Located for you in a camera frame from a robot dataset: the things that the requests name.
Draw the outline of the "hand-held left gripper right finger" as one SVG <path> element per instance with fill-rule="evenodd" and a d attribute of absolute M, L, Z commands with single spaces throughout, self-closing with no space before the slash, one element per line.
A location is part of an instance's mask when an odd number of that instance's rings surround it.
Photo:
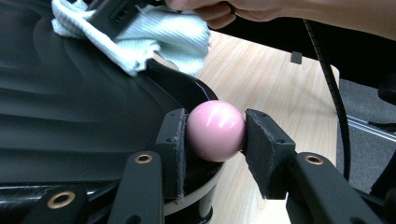
<path fill-rule="evenodd" d="M 261 196 L 269 200 L 286 198 L 284 170 L 295 156 L 294 141 L 267 114 L 246 110 L 247 142 L 243 154 Z"/>

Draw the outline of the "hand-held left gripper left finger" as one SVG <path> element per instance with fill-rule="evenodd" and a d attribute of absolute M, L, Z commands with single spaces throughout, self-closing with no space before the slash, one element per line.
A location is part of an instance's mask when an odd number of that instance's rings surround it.
<path fill-rule="evenodd" d="M 165 199 L 181 200 L 187 171 L 185 152 L 186 111 L 168 112 L 155 140 L 154 151 L 163 163 L 163 195 Z"/>

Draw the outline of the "pink ball knob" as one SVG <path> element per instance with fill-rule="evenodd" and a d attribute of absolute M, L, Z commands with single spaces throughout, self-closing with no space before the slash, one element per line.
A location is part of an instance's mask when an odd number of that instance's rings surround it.
<path fill-rule="evenodd" d="M 245 120 L 231 104 L 213 100 L 196 106 L 187 119 L 187 140 L 202 159 L 223 162 L 245 143 Z"/>

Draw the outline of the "light blue cloth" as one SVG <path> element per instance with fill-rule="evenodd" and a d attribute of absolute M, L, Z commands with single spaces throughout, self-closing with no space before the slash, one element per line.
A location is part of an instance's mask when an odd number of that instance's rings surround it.
<path fill-rule="evenodd" d="M 52 0 L 51 8 L 54 33 L 89 40 L 132 77 L 146 70 L 155 55 L 191 76 L 204 66 L 210 32 L 206 22 L 191 11 L 177 13 L 166 6 L 147 6 L 124 31 L 110 38 L 89 23 L 96 11 L 89 10 L 82 0 Z"/>

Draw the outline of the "black wavy tray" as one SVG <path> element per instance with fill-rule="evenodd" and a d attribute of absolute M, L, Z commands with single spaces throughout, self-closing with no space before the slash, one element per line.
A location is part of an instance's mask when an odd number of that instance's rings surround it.
<path fill-rule="evenodd" d="M 0 224 L 21 224 L 50 190 L 86 192 L 105 224 L 127 159 L 214 92 L 157 62 L 131 77 L 86 40 L 56 35 L 50 0 L 0 0 Z"/>

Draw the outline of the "grey metal rail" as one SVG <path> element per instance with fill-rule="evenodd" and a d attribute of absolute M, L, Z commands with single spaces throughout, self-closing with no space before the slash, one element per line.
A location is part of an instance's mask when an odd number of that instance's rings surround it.
<path fill-rule="evenodd" d="M 389 141 L 396 143 L 396 133 L 391 133 L 389 131 L 385 131 L 374 125 L 370 124 L 368 121 L 357 119 L 352 116 L 347 116 L 347 122 L 350 127 L 356 128 L 366 133 L 373 134 L 375 136 L 387 139 Z"/>

